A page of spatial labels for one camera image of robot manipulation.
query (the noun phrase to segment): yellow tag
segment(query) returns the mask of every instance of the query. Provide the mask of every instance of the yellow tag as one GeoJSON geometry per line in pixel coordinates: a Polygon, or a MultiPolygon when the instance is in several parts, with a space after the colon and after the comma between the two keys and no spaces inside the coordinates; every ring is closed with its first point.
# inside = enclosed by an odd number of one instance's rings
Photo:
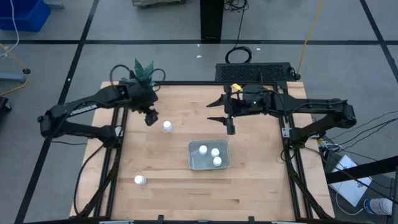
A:
{"type": "Polygon", "coordinates": [[[235,88],[235,89],[237,89],[237,90],[242,90],[242,87],[241,86],[239,86],[238,84],[232,84],[232,87],[233,88],[235,88]]]}

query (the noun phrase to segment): gray floor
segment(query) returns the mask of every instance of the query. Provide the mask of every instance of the gray floor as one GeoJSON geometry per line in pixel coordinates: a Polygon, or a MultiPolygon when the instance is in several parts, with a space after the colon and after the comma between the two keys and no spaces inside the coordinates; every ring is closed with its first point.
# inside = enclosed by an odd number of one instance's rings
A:
{"type": "MultiPolygon", "coordinates": [[[[21,32],[25,40],[78,40],[85,26],[93,0],[62,1],[64,10],[52,11],[38,33],[21,32]]],[[[317,9],[318,1],[249,1],[241,39],[303,40],[317,9]]],[[[398,40],[394,0],[367,0],[378,27],[386,40],[398,40]]],[[[223,39],[235,39],[239,12],[225,12],[223,39]]],[[[171,40],[199,39],[200,13],[197,0],[185,5],[169,4],[137,9],[129,0],[100,0],[87,39],[91,40],[171,40]]],[[[12,31],[1,31],[0,40],[15,39],[12,31]]],[[[313,32],[315,40],[376,40],[359,1],[326,0],[313,32]]],[[[252,62],[290,62],[297,68],[301,45],[247,45],[253,51],[252,62]]],[[[9,97],[14,109],[0,125],[0,217],[1,223],[14,221],[32,174],[43,138],[36,118],[56,104],[69,71],[76,45],[21,44],[14,53],[32,70],[26,88],[9,97]]],[[[215,64],[224,62],[233,45],[85,45],[78,62],[67,101],[95,93],[108,80],[109,69],[124,63],[134,66],[154,60],[156,68],[167,72],[167,80],[214,80],[215,64]]],[[[398,58],[398,46],[388,46],[398,58]]],[[[242,62],[245,55],[236,52],[232,62],[242,62]]],[[[0,71],[20,72],[10,58],[0,58],[0,71]]],[[[312,98],[349,99],[358,123],[388,111],[398,110],[398,83],[378,45],[309,45],[303,62],[302,81],[312,98]]],[[[115,77],[127,75],[120,70],[115,77]]],[[[1,92],[17,83],[0,83],[1,92]]],[[[75,118],[90,124],[92,113],[75,118]]],[[[385,117],[379,124],[395,114],[385,117]]],[[[383,159],[398,154],[392,123],[358,143],[352,151],[383,159]]],[[[330,137],[342,130],[332,130],[330,137]]],[[[347,134],[336,142],[354,136],[347,134]]],[[[82,142],[84,139],[68,138],[82,142]]],[[[39,184],[29,207],[26,222],[68,217],[73,186],[83,158],[84,147],[53,144],[39,184]]],[[[359,164],[369,159],[352,155],[359,164]]]]}

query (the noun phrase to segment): white bottle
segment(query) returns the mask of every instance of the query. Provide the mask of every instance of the white bottle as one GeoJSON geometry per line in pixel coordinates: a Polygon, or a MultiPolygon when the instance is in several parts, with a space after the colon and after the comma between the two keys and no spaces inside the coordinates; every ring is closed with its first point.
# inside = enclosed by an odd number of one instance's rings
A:
{"type": "Polygon", "coordinates": [[[143,176],[141,176],[141,175],[137,175],[137,176],[134,178],[134,181],[135,181],[136,184],[145,185],[146,182],[147,182],[147,179],[145,179],[145,177],[143,177],[143,176]]]}
{"type": "Polygon", "coordinates": [[[222,161],[221,161],[221,158],[220,157],[215,157],[214,159],[213,159],[213,164],[214,164],[214,166],[220,166],[221,165],[221,163],[222,163],[222,161]]]}
{"type": "Polygon", "coordinates": [[[386,198],[366,199],[363,207],[372,215],[391,215],[392,213],[392,202],[386,198]]]}
{"type": "Polygon", "coordinates": [[[211,156],[217,157],[219,155],[220,155],[220,150],[218,150],[217,148],[211,150],[211,156]]]}
{"type": "Polygon", "coordinates": [[[170,121],[165,121],[163,123],[163,128],[167,131],[167,132],[172,132],[173,131],[173,126],[172,123],[170,121]]]}
{"type": "Polygon", "coordinates": [[[206,146],[200,146],[200,147],[199,147],[199,153],[200,153],[201,155],[206,155],[206,153],[207,153],[207,147],[206,147],[206,146]]]}

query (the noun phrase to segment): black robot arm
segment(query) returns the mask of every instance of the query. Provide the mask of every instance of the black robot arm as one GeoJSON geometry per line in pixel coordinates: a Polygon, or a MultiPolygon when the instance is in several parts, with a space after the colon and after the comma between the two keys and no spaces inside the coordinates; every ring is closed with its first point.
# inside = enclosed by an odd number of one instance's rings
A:
{"type": "Polygon", "coordinates": [[[98,138],[104,146],[111,147],[118,137],[114,127],[106,125],[99,128],[71,123],[66,119],[98,108],[125,107],[145,113],[145,122],[150,126],[157,121],[158,112],[150,109],[157,100],[151,86],[142,86],[139,82],[120,82],[118,85],[102,88],[92,96],[53,106],[38,118],[40,133],[45,138],[57,138],[65,134],[98,138]]]}
{"type": "Polygon", "coordinates": [[[255,114],[269,114],[280,118],[292,113],[326,114],[326,116],[303,128],[284,129],[284,138],[289,138],[294,147],[304,147],[310,136],[324,134],[326,130],[350,128],[356,124],[353,107],[346,100],[296,99],[293,96],[267,90],[260,85],[246,85],[242,91],[232,92],[229,85],[224,86],[225,94],[207,107],[224,106],[226,118],[208,118],[222,122],[228,134],[235,134],[233,118],[255,114]]]}

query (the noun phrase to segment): yellow cable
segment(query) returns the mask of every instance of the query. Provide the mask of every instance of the yellow cable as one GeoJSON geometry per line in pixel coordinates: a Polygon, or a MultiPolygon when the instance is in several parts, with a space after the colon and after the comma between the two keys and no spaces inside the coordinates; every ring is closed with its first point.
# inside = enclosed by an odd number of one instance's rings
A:
{"type": "Polygon", "coordinates": [[[23,69],[27,68],[25,64],[23,64],[17,56],[15,56],[13,53],[11,53],[3,44],[0,43],[0,47],[7,52],[23,69]]]}
{"type": "Polygon", "coordinates": [[[24,88],[27,85],[27,83],[28,83],[28,79],[26,78],[26,81],[24,82],[24,84],[20,85],[19,87],[15,87],[12,90],[5,91],[4,93],[1,93],[0,96],[4,96],[4,95],[12,93],[13,91],[17,91],[21,88],[24,88]]]}
{"type": "Polygon", "coordinates": [[[319,15],[319,13],[320,13],[320,11],[321,11],[322,4],[323,4],[323,0],[320,0],[320,1],[319,1],[319,5],[318,5],[317,12],[315,13],[315,17],[313,18],[313,21],[312,21],[312,24],[311,24],[311,28],[310,28],[309,32],[307,33],[307,36],[305,37],[303,52],[301,53],[301,58],[300,58],[300,63],[298,64],[297,74],[299,74],[299,72],[300,72],[301,64],[302,64],[302,62],[303,62],[304,55],[305,55],[305,49],[307,48],[307,41],[308,41],[309,39],[311,39],[312,30],[313,30],[313,28],[315,27],[315,23],[316,23],[316,21],[317,21],[318,15],[319,15]]]}
{"type": "MultiPolygon", "coordinates": [[[[27,68],[13,53],[11,53],[3,44],[1,44],[0,43],[0,47],[3,49],[3,50],[5,50],[6,52],[7,52],[7,54],[9,54],[23,69],[25,69],[25,68],[27,68]]],[[[28,79],[27,79],[27,77],[25,77],[26,78],[26,80],[25,80],[25,82],[22,84],[22,85],[20,85],[20,86],[18,86],[18,87],[15,87],[15,88],[13,88],[12,90],[9,90],[9,91],[5,91],[4,93],[0,93],[0,96],[5,96],[5,95],[7,95],[7,94],[10,94],[10,93],[12,93],[12,92],[14,92],[14,91],[17,91],[17,90],[19,90],[19,89],[21,89],[21,88],[24,88],[26,85],[27,85],[27,83],[28,83],[28,79]]]]}

